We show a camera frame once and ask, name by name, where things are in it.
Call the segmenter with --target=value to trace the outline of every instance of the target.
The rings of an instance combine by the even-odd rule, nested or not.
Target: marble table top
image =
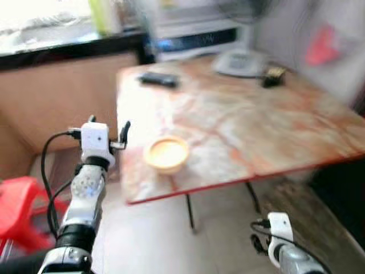
[[[119,75],[119,131],[132,123],[121,154],[123,195],[141,203],[223,184],[302,170],[365,155],[365,120],[330,94],[287,72],[285,85],[214,73],[213,57],[132,67]],[[142,85],[145,71],[173,73],[180,87]],[[158,175],[143,160],[157,137],[190,146],[186,166]]]

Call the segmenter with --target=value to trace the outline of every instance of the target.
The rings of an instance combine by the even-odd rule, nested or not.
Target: small bowl
[[[144,160],[160,174],[178,172],[188,156],[188,144],[176,136],[159,138],[144,150]]]

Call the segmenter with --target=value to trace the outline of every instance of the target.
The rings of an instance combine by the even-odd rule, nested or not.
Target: tiled floor
[[[189,227],[185,197],[127,206],[120,184],[107,186],[94,246],[98,274],[278,273],[250,243],[254,213],[243,184],[192,195],[198,233]]]

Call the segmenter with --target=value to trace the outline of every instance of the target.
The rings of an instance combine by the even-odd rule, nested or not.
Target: pink object
[[[308,48],[307,64],[317,66],[337,59],[340,52],[334,48],[334,37],[335,30],[332,27],[325,26],[320,29]]]
[[[45,190],[38,186],[36,178],[25,176],[5,180],[0,185],[0,238],[2,243],[5,243],[6,239],[14,240],[27,253],[52,247],[50,239],[31,225],[32,203],[37,197],[48,201]],[[55,202],[55,207],[65,212],[67,204],[58,200]]]

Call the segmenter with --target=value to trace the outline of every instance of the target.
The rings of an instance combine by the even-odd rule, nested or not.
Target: metal table leg
[[[257,199],[257,196],[256,196],[256,193],[255,191],[253,190],[253,187],[251,185],[251,182],[247,181],[246,183],[246,186],[247,186],[247,189],[249,190],[250,192],[250,195],[251,195],[251,198],[252,198],[252,202],[253,202],[253,205],[254,205],[254,208],[255,208],[255,211],[256,213],[259,213],[261,214],[261,207],[260,207],[260,203]]]
[[[190,195],[186,194],[185,197],[186,197],[186,203],[188,205],[190,227],[193,231],[195,231],[195,223],[194,223],[192,205],[191,205],[191,202],[190,202]]]

